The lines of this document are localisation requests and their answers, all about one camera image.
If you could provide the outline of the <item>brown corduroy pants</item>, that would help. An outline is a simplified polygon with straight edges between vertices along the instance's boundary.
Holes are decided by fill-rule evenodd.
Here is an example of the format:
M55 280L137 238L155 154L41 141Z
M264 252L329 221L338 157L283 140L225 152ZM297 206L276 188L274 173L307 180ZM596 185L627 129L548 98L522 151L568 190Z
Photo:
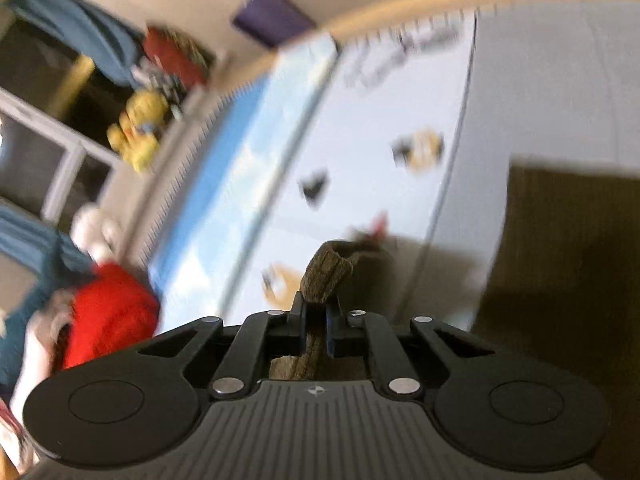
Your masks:
M377 237L330 240L296 294L320 337L313 382L253 393L288 472L371 478L634 479L639 474L639 183L511 166L498 252L470 330L434 310L383 315L422 382L379 394L363 358L332 358L326 315Z

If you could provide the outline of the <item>red folded blanket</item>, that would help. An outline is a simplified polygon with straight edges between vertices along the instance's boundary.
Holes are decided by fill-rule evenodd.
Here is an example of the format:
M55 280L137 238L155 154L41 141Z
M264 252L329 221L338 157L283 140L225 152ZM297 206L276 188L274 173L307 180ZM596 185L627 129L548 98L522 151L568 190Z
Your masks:
M93 272L94 279L75 292L57 372L149 339L157 328L160 303L128 270L107 262Z

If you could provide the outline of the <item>deer print bed sheet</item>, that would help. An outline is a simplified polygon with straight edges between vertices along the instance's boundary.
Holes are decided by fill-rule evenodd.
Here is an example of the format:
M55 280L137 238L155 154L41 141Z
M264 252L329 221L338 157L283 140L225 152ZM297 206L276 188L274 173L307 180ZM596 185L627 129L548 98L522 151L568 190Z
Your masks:
M286 310L324 242L368 236L383 259L356 270L344 303L394 313L442 204L475 32L476 17L465 11L336 44L333 70L226 301L160 300L160 330Z

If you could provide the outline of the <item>white mushroom plush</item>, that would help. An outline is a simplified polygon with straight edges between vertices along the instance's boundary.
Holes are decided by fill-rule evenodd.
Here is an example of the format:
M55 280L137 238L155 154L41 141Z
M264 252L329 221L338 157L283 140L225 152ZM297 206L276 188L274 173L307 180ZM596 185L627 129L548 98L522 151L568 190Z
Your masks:
M70 239L94 263L115 262L117 248L122 241L122 228L97 204L86 203L74 214Z

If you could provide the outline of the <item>yellow bear plush toys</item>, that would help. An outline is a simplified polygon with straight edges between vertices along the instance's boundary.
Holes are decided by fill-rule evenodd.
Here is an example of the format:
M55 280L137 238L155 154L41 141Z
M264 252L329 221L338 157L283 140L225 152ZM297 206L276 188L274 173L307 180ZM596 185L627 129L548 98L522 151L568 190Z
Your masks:
M168 112L168 101L160 92L139 89L126 102L118 123L107 128L111 149L135 172L145 172L151 166Z

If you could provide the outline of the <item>teal shark plush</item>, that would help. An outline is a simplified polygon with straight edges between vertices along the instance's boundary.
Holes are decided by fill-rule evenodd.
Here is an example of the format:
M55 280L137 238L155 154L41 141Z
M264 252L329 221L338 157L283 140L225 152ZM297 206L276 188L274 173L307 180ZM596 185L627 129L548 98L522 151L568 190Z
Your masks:
M58 289L91 278L92 263L59 230L7 203L1 205L1 399L20 376L26 326Z

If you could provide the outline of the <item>dark red cushion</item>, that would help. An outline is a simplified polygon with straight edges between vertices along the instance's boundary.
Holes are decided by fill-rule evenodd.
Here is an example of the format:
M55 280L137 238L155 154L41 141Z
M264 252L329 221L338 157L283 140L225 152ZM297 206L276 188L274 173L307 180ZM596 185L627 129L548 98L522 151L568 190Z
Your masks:
M142 41L145 56L166 74L175 76L186 90L204 87L216 56L180 30L149 25Z

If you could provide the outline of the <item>blue curtain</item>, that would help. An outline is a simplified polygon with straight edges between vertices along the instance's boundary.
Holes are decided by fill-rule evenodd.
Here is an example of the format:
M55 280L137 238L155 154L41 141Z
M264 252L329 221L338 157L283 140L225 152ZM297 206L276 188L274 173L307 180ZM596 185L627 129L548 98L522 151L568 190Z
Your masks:
M131 69L142 57L141 32L85 0L9 0L19 18L76 52L121 87L137 87Z

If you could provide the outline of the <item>white window frame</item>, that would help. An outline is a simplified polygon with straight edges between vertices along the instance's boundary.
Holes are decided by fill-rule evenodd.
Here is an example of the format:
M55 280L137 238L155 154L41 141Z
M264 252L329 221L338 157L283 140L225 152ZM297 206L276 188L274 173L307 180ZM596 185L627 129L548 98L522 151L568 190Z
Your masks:
M9 91L1 91L1 198L67 232L99 201L119 158Z

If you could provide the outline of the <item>purple folder against wall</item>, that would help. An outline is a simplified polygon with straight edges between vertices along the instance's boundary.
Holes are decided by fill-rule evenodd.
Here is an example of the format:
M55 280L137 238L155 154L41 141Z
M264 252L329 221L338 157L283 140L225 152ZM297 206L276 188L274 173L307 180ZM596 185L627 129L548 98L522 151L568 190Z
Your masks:
M292 0L244 0L233 14L231 25L267 49L317 28L317 23Z

